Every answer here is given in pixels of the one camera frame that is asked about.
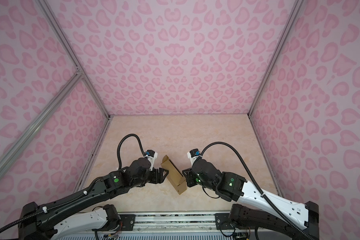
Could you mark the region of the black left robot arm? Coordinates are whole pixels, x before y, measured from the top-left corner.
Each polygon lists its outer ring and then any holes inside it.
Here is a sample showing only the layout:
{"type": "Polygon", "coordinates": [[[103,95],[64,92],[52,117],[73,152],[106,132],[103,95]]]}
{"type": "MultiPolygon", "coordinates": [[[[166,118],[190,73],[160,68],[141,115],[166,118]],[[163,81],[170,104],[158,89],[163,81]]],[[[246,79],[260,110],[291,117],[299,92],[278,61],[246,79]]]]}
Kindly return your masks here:
{"type": "Polygon", "coordinates": [[[21,240],[57,240],[85,230],[109,231],[120,227],[121,219],[113,205],[83,213],[95,204],[126,194],[135,187],[161,184],[169,171],[152,168],[148,157],[139,158],[130,166],[98,177],[90,185],[63,199],[38,206],[27,204],[19,224],[21,240]]]}

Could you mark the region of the brown cardboard paper box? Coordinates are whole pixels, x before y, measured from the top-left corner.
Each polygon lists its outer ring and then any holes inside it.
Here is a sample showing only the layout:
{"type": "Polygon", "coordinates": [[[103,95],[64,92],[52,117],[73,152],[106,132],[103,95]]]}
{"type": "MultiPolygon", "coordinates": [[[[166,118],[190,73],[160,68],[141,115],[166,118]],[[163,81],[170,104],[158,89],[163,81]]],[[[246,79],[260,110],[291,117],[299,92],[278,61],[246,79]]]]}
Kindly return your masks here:
{"type": "Polygon", "coordinates": [[[163,157],[161,167],[165,170],[168,170],[168,176],[167,179],[171,183],[171,185],[174,187],[176,192],[181,195],[187,190],[187,182],[185,176],[178,170],[178,168],[175,166],[175,164],[172,162],[172,160],[165,155],[163,157]]]}

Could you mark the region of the aluminium back left corner post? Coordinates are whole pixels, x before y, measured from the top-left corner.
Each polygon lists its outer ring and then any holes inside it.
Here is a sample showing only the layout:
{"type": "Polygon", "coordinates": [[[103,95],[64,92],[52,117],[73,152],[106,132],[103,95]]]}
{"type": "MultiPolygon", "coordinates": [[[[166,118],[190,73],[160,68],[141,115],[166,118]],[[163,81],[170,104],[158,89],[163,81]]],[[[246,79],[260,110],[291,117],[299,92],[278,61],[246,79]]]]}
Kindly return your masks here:
{"type": "Polygon", "coordinates": [[[84,70],[84,67],[81,63],[81,61],[78,58],[78,55],[76,54],[72,44],[70,43],[68,37],[64,33],[61,25],[59,24],[59,21],[56,17],[56,15],[53,13],[51,6],[49,5],[48,1],[40,1],[36,0],[35,3],[38,5],[39,9],[41,10],[42,14],[46,18],[47,23],[55,33],[57,39],[59,40],[62,48],[68,55],[69,59],[77,69],[77,73],[80,74],[83,78],[84,84],[86,85],[87,89],[89,90],[90,94],[94,98],[95,103],[105,116],[107,120],[111,118],[111,114],[108,112],[108,110],[105,107],[105,104],[100,98],[100,95],[95,90],[94,85],[92,84],[89,76],[87,75],[86,71],[84,70]]]}

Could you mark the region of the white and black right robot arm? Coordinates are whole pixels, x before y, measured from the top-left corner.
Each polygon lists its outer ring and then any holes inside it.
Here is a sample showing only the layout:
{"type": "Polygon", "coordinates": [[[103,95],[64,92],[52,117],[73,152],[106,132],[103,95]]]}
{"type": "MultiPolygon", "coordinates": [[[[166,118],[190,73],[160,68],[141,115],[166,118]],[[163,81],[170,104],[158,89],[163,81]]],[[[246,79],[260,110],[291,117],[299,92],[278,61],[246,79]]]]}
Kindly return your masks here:
{"type": "Polygon", "coordinates": [[[228,223],[234,228],[263,228],[293,240],[320,238],[319,206],[313,202],[302,204],[258,190],[246,178],[221,172],[201,158],[182,173],[188,187],[199,185],[212,190],[220,199],[233,203],[228,223]]]}

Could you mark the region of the aluminium diagonal left wall bar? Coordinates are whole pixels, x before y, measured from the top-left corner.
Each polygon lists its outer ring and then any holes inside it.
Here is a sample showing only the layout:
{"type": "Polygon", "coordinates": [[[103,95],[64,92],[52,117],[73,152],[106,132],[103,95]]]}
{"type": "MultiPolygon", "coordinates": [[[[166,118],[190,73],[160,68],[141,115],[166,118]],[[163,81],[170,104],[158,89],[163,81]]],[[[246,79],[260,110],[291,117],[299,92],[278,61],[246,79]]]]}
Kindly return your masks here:
{"type": "Polygon", "coordinates": [[[40,132],[81,79],[82,72],[78,71],[0,157],[0,180],[9,171],[19,155],[29,146],[35,136],[40,132]]]}

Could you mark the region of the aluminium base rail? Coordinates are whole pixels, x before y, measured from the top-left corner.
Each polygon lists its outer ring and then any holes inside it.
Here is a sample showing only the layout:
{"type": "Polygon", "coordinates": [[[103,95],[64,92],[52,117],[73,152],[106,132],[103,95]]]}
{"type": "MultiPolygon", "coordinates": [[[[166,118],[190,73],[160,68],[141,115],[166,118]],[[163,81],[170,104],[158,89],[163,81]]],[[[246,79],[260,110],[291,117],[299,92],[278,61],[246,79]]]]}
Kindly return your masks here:
{"type": "Polygon", "coordinates": [[[53,240],[235,239],[254,227],[234,228],[226,212],[120,213],[112,223],[105,210],[75,214],[58,223],[53,240]]]}

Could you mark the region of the aluminium back right corner post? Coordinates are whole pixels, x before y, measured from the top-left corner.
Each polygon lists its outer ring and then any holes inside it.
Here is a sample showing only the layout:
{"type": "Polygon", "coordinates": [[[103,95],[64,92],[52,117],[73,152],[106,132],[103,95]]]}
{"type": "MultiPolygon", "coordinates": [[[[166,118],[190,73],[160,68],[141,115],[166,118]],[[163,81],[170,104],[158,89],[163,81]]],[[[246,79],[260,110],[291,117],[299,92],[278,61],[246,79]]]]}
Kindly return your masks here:
{"type": "Polygon", "coordinates": [[[270,58],[270,61],[267,65],[265,74],[263,75],[263,78],[261,80],[259,89],[256,92],[254,101],[248,112],[249,119],[251,119],[254,115],[254,111],[258,105],[258,102],[259,102],[260,97],[266,87],[266,84],[267,84],[268,80],[270,79],[273,69],[275,68],[275,66],[277,64],[278,59],[279,59],[280,55],[282,54],[283,49],[291,35],[291,32],[292,32],[294,26],[296,25],[296,22],[301,14],[301,11],[304,9],[305,5],[306,5],[306,1],[304,1],[304,0],[298,0],[298,1],[294,2],[293,8],[287,19],[286,25],[285,25],[283,31],[281,32],[280,38],[279,38],[277,45],[273,51],[272,57],[270,58]]]}

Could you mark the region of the aluminium corner post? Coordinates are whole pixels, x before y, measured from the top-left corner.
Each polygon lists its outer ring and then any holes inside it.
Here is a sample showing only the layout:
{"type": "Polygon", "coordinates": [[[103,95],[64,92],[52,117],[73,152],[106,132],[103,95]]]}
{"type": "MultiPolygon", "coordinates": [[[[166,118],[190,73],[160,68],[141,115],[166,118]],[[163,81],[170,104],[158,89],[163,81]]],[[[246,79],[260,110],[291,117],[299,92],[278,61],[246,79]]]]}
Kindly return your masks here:
{"type": "Polygon", "coordinates": [[[94,85],[92,84],[89,76],[87,75],[86,71],[84,70],[84,67],[81,63],[81,61],[78,58],[78,55],[76,54],[72,44],[70,43],[68,37],[64,33],[61,25],[59,24],[59,21],[56,17],[56,15],[53,13],[51,6],[49,5],[48,1],[40,1],[36,0],[35,3],[38,5],[39,9],[41,10],[42,14],[46,18],[47,23],[55,33],[57,39],[59,40],[62,48],[68,55],[69,59],[77,69],[77,73],[80,74],[83,78],[84,84],[86,85],[87,89],[89,90],[90,94],[94,98],[95,103],[105,116],[107,120],[111,118],[111,114],[108,112],[108,110],[105,107],[105,104],[100,98],[100,95],[95,90],[94,85]]]}
{"type": "Polygon", "coordinates": [[[270,58],[270,61],[267,65],[265,74],[263,75],[263,78],[261,80],[259,89],[256,92],[254,101],[248,112],[249,119],[251,119],[254,115],[254,111],[258,105],[258,102],[259,102],[260,97],[266,87],[266,84],[267,84],[268,80],[270,79],[273,69],[275,68],[275,66],[277,64],[278,59],[279,59],[280,55],[282,54],[283,49],[291,35],[291,32],[292,32],[294,26],[296,25],[296,22],[301,14],[301,11],[304,9],[305,5],[306,5],[306,1],[304,1],[304,0],[298,0],[298,1],[294,2],[293,8],[287,19],[286,25],[285,25],[283,31],[281,32],[280,38],[279,38],[277,45],[273,51],[272,57],[270,58]]]}

